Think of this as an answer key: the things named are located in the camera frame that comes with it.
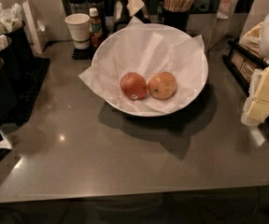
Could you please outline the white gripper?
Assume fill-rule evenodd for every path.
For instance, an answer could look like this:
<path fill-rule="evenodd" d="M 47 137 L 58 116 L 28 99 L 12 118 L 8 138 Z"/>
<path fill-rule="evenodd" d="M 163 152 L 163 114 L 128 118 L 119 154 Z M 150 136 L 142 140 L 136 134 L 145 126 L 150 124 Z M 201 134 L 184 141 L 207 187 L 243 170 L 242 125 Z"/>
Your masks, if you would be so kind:
<path fill-rule="evenodd" d="M 262 55 L 269 60 L 269 14 L 246 32 L 239 44 L 246 47 L 258 47 Z M 249 84 L 241 122 L 247 126 L 258 126 L 269 117 L 269 66 L 264 70 L 256 68 Z"/>

